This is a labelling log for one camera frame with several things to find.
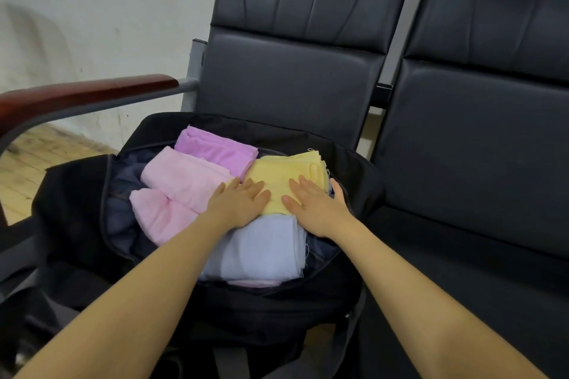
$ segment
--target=folded towel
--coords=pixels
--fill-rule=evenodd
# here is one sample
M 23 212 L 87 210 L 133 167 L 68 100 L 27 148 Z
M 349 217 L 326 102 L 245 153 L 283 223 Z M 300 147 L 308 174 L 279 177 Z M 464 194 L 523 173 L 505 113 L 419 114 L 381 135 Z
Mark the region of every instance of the folded towel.
M 157 189 L 132 191 L 130 202 L 140 228 L 157 246 L 163 245 L 197 217 L 196 212 L 168 199 Z
M 253 162 L 246 178 L 254 182 L 264 181 L 265 190 L 271 191 L 271 199 L 263 210 L 263 215 L 280 213 L 289 215 L 281 201 L 282 195 L 288 195 L 298 200 L 290 190 L 289 179 L 298 180 L 304 175 L 317 186 L 328 191 L 328 173 L 326 162 L 320 158 L 320 153 L 310 151 L 294 156 L 263 156 Z
M 261 216 L 224 235 L 200 280 L 245 280 L 248 282 L 233 283 L 258 288 L 277 286 L 301 277 L 305 261 L 306 231 L 296 217 Z
M 140 180 L 200 214 L 220 183 L 231 180 L 231 173 L 215 163 L 165 147 L 146 165 Z
M 241 180 L 259 154 L 256 147 L 192 126 L 181 131 L 174 149 L 227 168 L 232 176 Z

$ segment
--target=left hand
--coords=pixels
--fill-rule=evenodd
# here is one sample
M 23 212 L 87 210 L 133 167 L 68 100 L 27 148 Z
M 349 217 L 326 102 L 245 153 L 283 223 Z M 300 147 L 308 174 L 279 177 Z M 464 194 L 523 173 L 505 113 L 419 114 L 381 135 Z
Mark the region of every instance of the left hand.
M 208 201 L 207 214 L 223 219 L 228 229 L 241 228 L 259 216 L 271 192 L 259 192 L 265 182 L 253 183 L 249 178 L 241 184 L 239 177 L 234 178 L 227 186 L 221 183 Z

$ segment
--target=pink towel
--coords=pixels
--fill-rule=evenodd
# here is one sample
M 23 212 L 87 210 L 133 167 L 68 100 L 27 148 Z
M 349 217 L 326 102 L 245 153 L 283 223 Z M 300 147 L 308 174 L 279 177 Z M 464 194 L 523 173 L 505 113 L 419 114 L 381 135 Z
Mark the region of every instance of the pink towel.
M 157 246 L 163 245 L 197 217 L 196 212 L 169 200 L 157 189 L 134 190 L 130 202 L 142 231 Z
M 192 126 L 181 131 L 174 149 L 227 168 L 232 176 L 241 180 L 259 154 L 256 147 Z
M 140 181 L 195 213 L 203 213 L 222 182 L 231 180 L 226 168 L 165 147 L 144 168 Z

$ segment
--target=chair seat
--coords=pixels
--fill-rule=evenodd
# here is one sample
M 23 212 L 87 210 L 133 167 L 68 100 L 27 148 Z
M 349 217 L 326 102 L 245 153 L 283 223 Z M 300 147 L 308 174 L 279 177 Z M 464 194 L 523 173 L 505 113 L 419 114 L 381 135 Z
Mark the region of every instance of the chair seat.
M 366 225 L 551 379 L 569 371 L 569 262 L 390 207 Z M 360 377 L 419 378 L 373 299 Z

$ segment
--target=right hand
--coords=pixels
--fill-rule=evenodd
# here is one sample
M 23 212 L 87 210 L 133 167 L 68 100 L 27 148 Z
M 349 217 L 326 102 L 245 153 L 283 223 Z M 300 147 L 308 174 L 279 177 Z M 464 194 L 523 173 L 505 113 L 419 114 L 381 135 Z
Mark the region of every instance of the right hand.
M 290 189 L 300 200 L 300 204 L 288 195 L 282 196 L 284 206 L 296 216 L 301 226 L 317 237 L 326 237 L 336 241 L 346 224 L 356 218 L 350 214 L 344 200 L 342 188 L 333 178 L 330 179 L 334 198 L 319 188 L 314 182 L 301 175 L 299 181 L 289 181 Z

